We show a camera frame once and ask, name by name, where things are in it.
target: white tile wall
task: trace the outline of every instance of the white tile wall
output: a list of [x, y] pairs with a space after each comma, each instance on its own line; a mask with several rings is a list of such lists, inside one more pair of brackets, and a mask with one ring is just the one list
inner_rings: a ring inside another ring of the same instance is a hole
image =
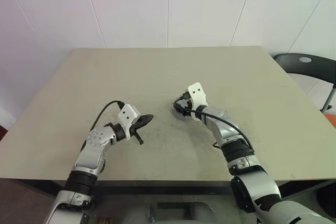
[[[0, 119], [19, 116], [72, 48], [263, 45], [335, 59], [335, 12], [336, 0], [0, 0]], [[322, 82], [293, 78], [324, 99]]]

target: black cable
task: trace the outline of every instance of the black cable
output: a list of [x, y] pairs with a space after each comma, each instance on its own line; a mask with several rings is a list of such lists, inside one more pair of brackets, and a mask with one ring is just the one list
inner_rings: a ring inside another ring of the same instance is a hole
[[173, 103], [173, 105], [174, 105], [174, 107], [176, 108], [176, 109], [182, 109], [182, 110], [184, 110], [184, 111], [186, 111], [186, 112], [192, 112], [192, 113], [195, 113], [195, 114], [201, 114], [201, 115], [204, 115], [204, 116], [208, 116], [208, 117], [210, 117], [210, 118], [214, 118], [214, 119], [217, 119], [217, 120], [219, 120], [219, 121], [221, 121], [221, 122], [223, 122], [223, 123], [226, 123], [227, 125], [229, 125], [229, 126], [231, 126], [232, 128], [234, 128], [240, 135], [242, 135], [243, 136], [243, 138], [246, 140], [246, 142], [247, 142], [247, 144], [248, 144], [248, 146], [253, 150], [253, 148], [252, 148], [252, 145], [251, 145], [251, 142], [249, 141], [249, 139], [247, 138], [247, 136], [238, 128], [238, 127], [236, 127], [235, 125], [233, 125], [232, 123], [230, 123], [229, 121], [226, 121], [225, 119], [223, 119], [223, 118], [219, 118], [219, 117], [217, 117], [217, 116], [215, 116], [215, 115], [211, 115], [211, 114], [208, 114], [208, 113], [205, 113], [205, 112], [202, 112], [202, 111], [196, 111], [196, 110], [191, 110], [191, 109], [187, 109], [187, 108], [183, 108], [183, 107], [181, 107], [181, 106], [178, 106], [176, 103], [177, 103], [177, 101], [179, 101], [180, 99], [177, 99], [174, 103]]
[[124, 105], [125, 105], [122, 101], [117, 101], [117, 100], [112, 101], [112, 102], [109, 102], [108, 104], [106, 104], [105, 107], [104, 107], [104, 108], [100, 111], [100, 113], [98, 114], [98, 116], [97, 116], [96, 120], [94, 121], [94, 123], [93, 123], [93, 125], [92, 125], [90, 131], [92, 131], [93, 128], [96, 127], [96, 124], [97, 124], [97, 122], [98, 122], [100, 116], [102, 115], [102, 113], [105, 111], [105, 109], [107, 109], [107, 107], [110, 106], [110, 105], [113, 104], [113, 103], [117, 103], [120, 109], [122, 109], [122, 107], [124, 107]]

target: floor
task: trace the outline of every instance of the floor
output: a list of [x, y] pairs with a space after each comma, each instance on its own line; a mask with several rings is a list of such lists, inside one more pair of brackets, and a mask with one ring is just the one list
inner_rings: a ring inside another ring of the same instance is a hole
[[[318, 206], [313, 191], [301, 194], [291, 199], [297, 201], [322, 216], [327, 217]], [[42, 223], [54, 199], [38, 193], [20, 184], [6, 179], [0, 179], [0, 223], [1, 224], [30, 224]], [[90, 215], [111, 217], [118, 223], [125, 213], [140, 204], [153, 207], [156, 220], [179, 219], [183, 216], [180, 209], [163, 210], [157, 207], [159, 202], [193, 202], [201, 201], [210, 205], [218, 223], [255, 224], [256, 217], [240, 211], [233, 196], [199, 195], [199, 196], [167, 196], [167, 195], [109, 195], [97, 199], [97, 204]]]

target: beige table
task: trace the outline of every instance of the beige table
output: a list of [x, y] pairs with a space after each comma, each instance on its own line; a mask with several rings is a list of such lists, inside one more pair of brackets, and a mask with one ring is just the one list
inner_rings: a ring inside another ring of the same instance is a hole
[[109, 150], [101, 180], [228, 181], [211, 133], [171, 113], [194, 82], [248, 135], [275, 180], [336, 177], [336, 130], [261, 47], [77, 49], [0, 142], [0, 177], [67, 179], [98, 112], [120, 99], [155, 118], [139, 131], [145, 144]]

